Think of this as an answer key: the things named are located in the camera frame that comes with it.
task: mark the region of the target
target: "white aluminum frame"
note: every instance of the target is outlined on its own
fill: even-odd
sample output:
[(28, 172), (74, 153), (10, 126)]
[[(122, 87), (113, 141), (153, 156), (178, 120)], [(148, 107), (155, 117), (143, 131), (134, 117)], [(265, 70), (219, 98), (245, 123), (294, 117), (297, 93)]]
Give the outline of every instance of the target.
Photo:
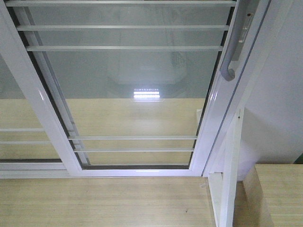
[(239, 109), (227, 131), (223, 173), (208, 176), (217, 227), (232, 227), (243, 116), (244, 109)]
[[(7, 2), (7, 4), (14, 4), (14, 2), (16, 1), (9, 1)], [(19, 3), (25, 4), (26, 2), (27, 1), (20, 1)], [(259, 7), (259, 10), (257, 10), (254, 16), (254, 20), (252, 22), (252, 26), (248, 35), (248, 37), (251, 38), (247, 38), (243, 47), (244, 52), (248, 52), (247, 50), (249, 50), (252, 44), (254, 43), (254, 37), (257, 35), (258, 31), (258, 24), (262, 20), (268, 2), (269, 0), (260, 0), (261, 6)], [(235, 12), (237, 11), (238, 3), (239, 2), (236, 3)], [(234, 16), (230, 24), (231, 29), (233, 27), (233, 23)], [(32, 105), (33, 110), (35, 111), (39, 121), (43, 125), (44, 130), (46, 131), (50, 141), (52, 142), (54, 148), (57, 150), (61, 160), (63, 161), (63, 164), (65, 165), (69, 173), (68, 175), (61, 175), (65, 177), (201, 176), (213, 145), (216, 142), (219, 144), (222, 142), (221, 140), (215, 139), (218, 132), (224, 132), (224, 127), (221, 126), (221, 123), (225, 123), (226, 126), (228, 126), (230, 123), (229, 118), (225, 117), (226, 111), (229, 110), (231, 113), (233, 112), (232, 114), (235, 113), (236, 108), (230, 108), (229, 106), (227, 106), (227, 103), (229, 102), (229, 100), (232, 100), (232, 98), (235, 98), (233, 90), (235, 89), (237, 85), (237, 80), (239, 79), (237, 75), (239, 74), (239, 71), (242, 70), (241, 67), (245, 67), (244, 62), (249, 57), (249, 54), (244, 54), (241, 56), (240, 67), (239, 70), (236, 71), (236, 79), (231, 82), (224, 81), (224, 79), (220, 76), (219, 71), (217, 71), (189, 169), (82, 170), (74, 154), (74, 151), (72, 150), (69, 144), (68, 138), (66, 137), (63, 128), (58, 120), (58, 117), (55, 114), (51, 102), (48, 99), (48, 96), (44, 91), (44, 88), (38, 78), (38, 75), (31, 63), (27, 51), (24, 45), (22, 44), (22, 41), (20, 40), (18, 32), (13, 22), (11, 21), (11, 18), (3, 1), (0, 1), (0, 31), (0, 54), (2, 55), (4, 61), (9, 67), (15, 80), (19, 84), (25, 97)], [(227, 35), (227, 42), (229, 40), (229, 36), (230, 31)], [(226, 46), (227, 45), (225, 44), (222, 56), (224, 56)], [(222, 59), (219, 62), (218, 69), (220, 68), (221, 63)], [(240, 87), (245, 88), (245, 83), (239, 83), (238, 89)], [(1, 174), (8, 176), (7, 172), (0, 171), (0, 175)], [(30, 177), (33, 175), (31, 173), (25, 173), (24, 177)]]
[[(238, 91), (234, 95), (234, 99), (231, 103), (231, 107), (229, 108), (228, 113), (226, 114), (225, 121), (227, 117), (232, 114), (233, 109), (237, 105), (237, 108), (244, 109), (245, 105), (250, 97), (250, 94), (258, 80), (259, 75), (265, 65), (266, 59), (269, 56), (269, 53), (273, 48), (275, 48), (274, 43), (278, 37), (278, 34), (284, 24), (284, 21), (287, 18), (287, 14), (293, 4), (294, 0), (282, 1), (279, 4), (275, 4), (271, 13), (267, 14), (266, 21), (269, 23), (265, 25), (258, 35), (258, 39), (256, 40), (256, 46), (250, 55), (250, 62), (246, 65), (246, 72), (243, 73), (242, 79), (238, 85)], [(266, 1), (261, 1), (263, 4), (262, 9), (266, 9)], [(222, 127), (222, 129), (226, 130), (228, 125)], [(223, 150), (220, 148), (222, 142), (225, 137), (225, 132), (221, 130), (218, 134), (217, 142), (214, 143), (213, 153), (209, 153), (208, 162), (205, 164), (205, 170), (203, 176), (208, 177), (209, 174), (216, 172), (219, 165), (222, 165), (223, 160), (220, 158), (222, 156)]]
[[(25, 7), (15, 8), (16, 16), (18, 21), (23, 25), (34, 25), (35, 21), (29, 9)], [(42, 40), (37, 32), (25, 33), (29, 45), (42, 45)], [(70, 136), (78, 136), (78, 129), (74, 124), (73, 117), (68, 109), (66, 100), (60, 88), (57, 87), (58, 81), (55, 76), (48, 56), (45, 52), (34, 52), (35, 59), (40, 66), (40, 70), (45, 78), (45, 81), (50, 89), (51, 95), (53, 96), (54, 102), (60, 112), (62, 120), (65, 124), (66, 130)], [(84, 148), (82, 141), (74, 142), (75, 148)], [(85, 153), (78, 154), (83, 165), (89, 165), (89, 159)]]

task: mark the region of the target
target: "wood grain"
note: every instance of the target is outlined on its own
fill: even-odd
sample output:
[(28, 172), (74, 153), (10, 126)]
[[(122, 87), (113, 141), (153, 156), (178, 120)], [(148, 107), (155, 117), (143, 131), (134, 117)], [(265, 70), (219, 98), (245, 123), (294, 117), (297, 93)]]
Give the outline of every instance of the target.
[(303, 226), (303, 165), (256, 165), (244, 180), (255, 226)]
[(2, 227), (214, 227), (207, 180), (0, 180)]
[(233, 215), (234, 227), (253, 227), (253, 220), (248, 208), (243, 182), (237, 182), (235, 208)]

